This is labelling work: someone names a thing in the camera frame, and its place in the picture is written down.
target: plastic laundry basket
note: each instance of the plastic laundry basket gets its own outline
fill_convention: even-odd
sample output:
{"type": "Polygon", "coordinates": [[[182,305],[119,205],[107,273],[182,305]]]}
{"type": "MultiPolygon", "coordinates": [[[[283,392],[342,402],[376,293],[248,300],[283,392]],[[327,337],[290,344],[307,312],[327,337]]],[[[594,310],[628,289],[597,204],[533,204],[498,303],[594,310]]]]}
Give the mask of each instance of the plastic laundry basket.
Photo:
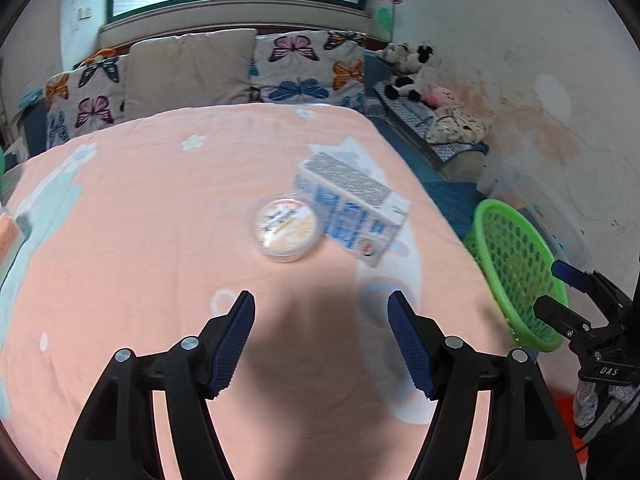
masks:
{"type": "Polygon", "coordinates": [[[524,216],[499,200],[487,199],[474,212],[465,246],[486,277],[516,343],[551,352],[562,336],[533,313],[533,304],[548,295],[567,306],[564,283],[551,275],[554,256],[524,216]]]}

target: silver bolt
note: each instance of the silver bolt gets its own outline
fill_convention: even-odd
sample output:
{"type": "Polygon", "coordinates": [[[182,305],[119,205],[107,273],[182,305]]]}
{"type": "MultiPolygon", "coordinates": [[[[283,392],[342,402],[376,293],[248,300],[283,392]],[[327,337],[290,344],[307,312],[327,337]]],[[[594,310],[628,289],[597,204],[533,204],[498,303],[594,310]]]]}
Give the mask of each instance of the silver bolt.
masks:
{"type": "Polygon", "coordinates": [[[180,346],[185,350],[193,350],[200,342],[197,337],[185,337],[180,341],[180,346]]]}
{"type": "Polygon", "coordinates": [[[131,357],[131,351],[127,350],[126,348],[123,348],[122,350],[118,350],[114,357],[117,362],[123,363],[124,361],[126,361],[131,357]]]}
{"type": "Polygon", "coordinates": [[[527,359],[529,359],[529,356],[527,355],[527,353],[524,350],[520,350],[520,349],[514,350],[511,353],[511,357],[516,359],[516,361],[519,363],[524,363],[527,361],[527,359]]]}
{"type": "Polygon", "coordinates": [[[444,340],[444,344],[447,345],[449,348],[458,349],[458,348],[462,348],[462,345],[464,343],[462,342],[462,339],[460,339],[459,337],[450,335],[444,340]]]}

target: pillow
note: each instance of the pillow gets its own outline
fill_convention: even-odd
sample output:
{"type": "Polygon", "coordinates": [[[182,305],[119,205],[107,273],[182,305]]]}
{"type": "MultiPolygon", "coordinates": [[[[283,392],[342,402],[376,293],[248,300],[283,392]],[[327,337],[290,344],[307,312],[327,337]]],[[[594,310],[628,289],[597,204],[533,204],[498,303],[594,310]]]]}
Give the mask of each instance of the pillow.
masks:
{"type": "Polygon", "coordinates": [[[127,121],[167,110],[249,102],[256,30],[140,41],[129,51],[127,121]]]}
{"type": "Polygon", "coordinates": [[[252,102],[326,103],[364,111],[364,42],[359,32],[305,30],[258,36],[252,102]]]}
{"type": "Polygon", "coordinates": [[[47,149],[124,122],[127,58],[109,57],[47,81],[47,149]]]}

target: basket rim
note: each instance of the basket rim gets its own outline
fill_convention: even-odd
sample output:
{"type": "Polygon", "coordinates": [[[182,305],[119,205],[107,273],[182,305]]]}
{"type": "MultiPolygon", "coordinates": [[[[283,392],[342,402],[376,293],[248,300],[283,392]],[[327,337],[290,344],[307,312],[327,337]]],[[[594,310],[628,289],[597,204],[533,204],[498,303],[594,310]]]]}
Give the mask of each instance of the basket rim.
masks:
{"type": "MultiPolygon", "coordinates": [[[[498,306],[502,310],[502,313],[509,318],[509,324],[511,325],[511,329],[514,332],[522,334],[522,336],[524,336],[523,338],[528,338],[532,341],[535,341],[536,347],[540,351],[552,352],[562,344],[562,336],[558,332],[554,331],[551,340],[544,341],[537,335],[535,335],[517,313],[516,309],[511,303],[511,300],[507,296],[504,287],[500,282],[498,273],[495,270],[494,262],[491,258],[491,255],[489,254],[489,249],[486,244],[486,237],[484,235],[484,226],[482,225],[482,219],[484,218],[484,215],[487,213],[488,209],[497,209],[498,211],[502,210],[502,212],[506,213],[505,216],[511,215],[522,218],[522,220],[524,220],[524,225],[530,231],[530,233],[527,233],[527,235],[535,237],[536,241],[540,241],[551,259],[554,259],[553,253],[551,252],[551,249],[549,249],[544,238],[538,231],[536,231],[531,222],[529,222],[519,211],[517,211],[517,209],[513,208],[509,204],[493,198],[487,198],[486,200],[482,200],[478,207],[476,207],[476,211],[474,212],[473,227],[476,234],[476,245],[478,247],[479,259],[481,261],[482,270],[484,270],[484,273],[486,274],[487,281],[489,283],[500,283],[500,287],[491,287],[492,293],[494,294],[494,296],[496,296],[495,299],[498,303],[498,306]]],[[[562,287],[561,293],[561,299],[564,300],[561,301],[561,303],[567,304],[568,299],[566,296],[566,289],[564,287],[562,287]]]]}

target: bed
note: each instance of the bed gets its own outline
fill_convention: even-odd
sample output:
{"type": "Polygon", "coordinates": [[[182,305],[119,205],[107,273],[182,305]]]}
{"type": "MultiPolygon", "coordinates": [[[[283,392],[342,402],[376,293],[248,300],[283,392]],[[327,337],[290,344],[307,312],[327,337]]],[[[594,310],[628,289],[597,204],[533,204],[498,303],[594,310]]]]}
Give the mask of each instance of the bed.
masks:
{"type": "MultiPolygon", "coordinates": [[[[5,178],[28,226],[0,290],[0,414],[42,480],[56,477],[86,398],[113,353],[164,351],[225,314],[241,290],[256,321],[231,386],[210,404],[236,479],[408,477],[434,405],[415,390],[386,297],[479,351],[510,334],[483,276],[399,155],[363,115],[325,105],[174,110],[53,148],[5,178]],[[414,208],[375,268],[330,240],[290,264],[262,256],[248,212],[292,189],[296,165],[331,153],[414,208]]],[[[179,478],[166,406],[156,424],[179,478]]],[[[480,395],[464,479],[476,477],[480,395]]]]}

